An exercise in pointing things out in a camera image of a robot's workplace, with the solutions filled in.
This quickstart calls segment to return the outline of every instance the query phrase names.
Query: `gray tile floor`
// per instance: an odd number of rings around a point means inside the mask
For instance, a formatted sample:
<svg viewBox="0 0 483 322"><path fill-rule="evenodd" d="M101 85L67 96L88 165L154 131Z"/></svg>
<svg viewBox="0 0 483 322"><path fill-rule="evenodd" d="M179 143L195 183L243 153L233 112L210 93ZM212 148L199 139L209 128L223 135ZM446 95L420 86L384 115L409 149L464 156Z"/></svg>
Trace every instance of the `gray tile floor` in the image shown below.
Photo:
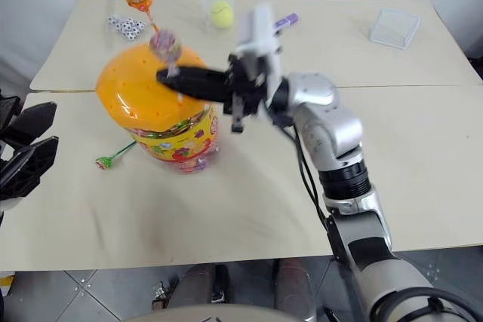
<svg viewBox="0 0 483 322"><path fill-rule="evenodd" d="M436 287L459 294L483 311L483 247L402 252ZM302 258L318 303L341 321L363 320L348 272L329 256ZM272 260L226 263L234 303L273 306ZM190 265L17 274L5 297L6 322L111 322L151 312L153 286L180 278Z"/></svg>

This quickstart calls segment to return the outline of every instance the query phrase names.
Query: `colorful jar label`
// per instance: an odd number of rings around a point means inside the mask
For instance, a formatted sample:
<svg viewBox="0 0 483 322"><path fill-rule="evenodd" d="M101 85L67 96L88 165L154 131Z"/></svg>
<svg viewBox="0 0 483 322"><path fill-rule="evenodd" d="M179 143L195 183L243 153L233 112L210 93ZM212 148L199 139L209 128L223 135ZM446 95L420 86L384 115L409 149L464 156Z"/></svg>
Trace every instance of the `colorful jar label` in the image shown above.
<svg viewBox="0 0 483 322"><path fill-rule="evenodd" d="M210 148L218 134L218 117L213 106L210 106L196 125L170 137L161 137L162 133L152 131L128 131L155 158L168 162L184 162Z"/></svg>

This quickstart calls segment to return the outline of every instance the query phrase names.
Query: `tennis ball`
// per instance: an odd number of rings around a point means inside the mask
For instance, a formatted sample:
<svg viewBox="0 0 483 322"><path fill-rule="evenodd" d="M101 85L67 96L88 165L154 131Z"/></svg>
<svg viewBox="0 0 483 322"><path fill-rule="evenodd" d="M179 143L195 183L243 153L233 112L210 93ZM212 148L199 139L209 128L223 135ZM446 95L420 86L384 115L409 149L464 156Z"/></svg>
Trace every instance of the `tennis ball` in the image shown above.
<svg viewBox="0 0 483 322"><path fill-rule="evenodd" d="M233 23L232 6L224 0L219 0L211 6L211 21L218 28L229 28Z"/></svg>

